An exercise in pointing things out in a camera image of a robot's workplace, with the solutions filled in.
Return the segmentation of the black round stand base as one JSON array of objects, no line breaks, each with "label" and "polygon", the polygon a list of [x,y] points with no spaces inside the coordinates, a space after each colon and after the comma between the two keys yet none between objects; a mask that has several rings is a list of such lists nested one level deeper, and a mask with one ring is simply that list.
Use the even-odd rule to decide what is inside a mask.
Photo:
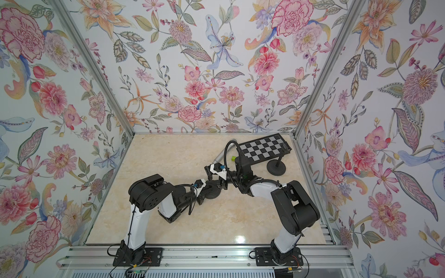
[{"label": "black round stand base", "polygon": [[267,163],[267,171],[273,176],[282,176],[286,172],[286,165],[277,159]]}]

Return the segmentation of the black checkered chess box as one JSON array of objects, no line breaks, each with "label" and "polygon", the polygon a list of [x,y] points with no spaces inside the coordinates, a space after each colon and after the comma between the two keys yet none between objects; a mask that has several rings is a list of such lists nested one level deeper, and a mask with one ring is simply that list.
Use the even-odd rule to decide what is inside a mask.
[{"label": "black checkered chess box", "polygon": [[281,134],[276,133],[240,144],[242,154],[250,164],[258,164],[271,159],[278,159],[280,144],[287,142]]}]

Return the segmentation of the black stand pole with clip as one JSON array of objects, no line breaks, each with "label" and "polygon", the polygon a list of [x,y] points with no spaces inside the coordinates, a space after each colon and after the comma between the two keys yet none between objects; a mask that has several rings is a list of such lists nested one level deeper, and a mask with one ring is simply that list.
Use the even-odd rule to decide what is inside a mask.
[{"label": "black stand pole with clip", "polygon": [[290,154],[291,152],[291,147],[288,145],[288,143],[284,142],[280,144],[280,148],[279,148],[279,157],[278,160],[276,162],[276,167],[279,167],[282,164],[282,159],[285,155]]}]

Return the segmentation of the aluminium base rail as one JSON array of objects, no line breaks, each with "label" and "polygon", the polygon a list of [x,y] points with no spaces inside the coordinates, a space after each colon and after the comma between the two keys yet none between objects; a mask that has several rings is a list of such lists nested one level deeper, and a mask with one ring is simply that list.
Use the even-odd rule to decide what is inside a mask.
[{"label": "aluminium base rail", "polygon": [[151,245],[138,264],[117,247],[71,247],[58,259],[60,278],[356,278],[349,251],[303,245],[287,262],[273,262],[261,245]]}]

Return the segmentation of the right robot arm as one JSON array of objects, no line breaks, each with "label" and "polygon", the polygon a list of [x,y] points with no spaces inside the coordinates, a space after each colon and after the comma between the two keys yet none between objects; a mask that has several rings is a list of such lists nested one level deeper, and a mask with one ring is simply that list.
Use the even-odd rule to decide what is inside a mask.
[{"label": "right robot arm", "polygon": [[297,243],[304,231],[321,216],[300,182],[282,184],[261,178],[252,170],[253,165],[265,162],[271,175],[282,176],[286,172],[282,158],[290,151],[290,146],[280,134],[242,144],[231,140],[214,162],[205,167],[208,178],[202,191],[205,199],[217,198],[221,190],[232,184],[244,195],[264,198],[275,205],[282,229],[269,248],[254,250],[258,266],[302,266],[304,263]]}]

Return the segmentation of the silver microphone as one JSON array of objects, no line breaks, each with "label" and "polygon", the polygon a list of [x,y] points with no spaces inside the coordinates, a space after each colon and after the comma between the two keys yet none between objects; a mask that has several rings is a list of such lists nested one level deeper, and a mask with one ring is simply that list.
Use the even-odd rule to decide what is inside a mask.
[{"label": "silver microphone", "polygon": [[237,140],[236,139],[232,139],[229,141],[229,145],[226,149],[226,147],[223,148],[223,150],[216,156],[216,158],[214,159],[213,163],[220,163],[221,161],[224,160],[225,155],[234,147],[236,147],[236,143]]}]

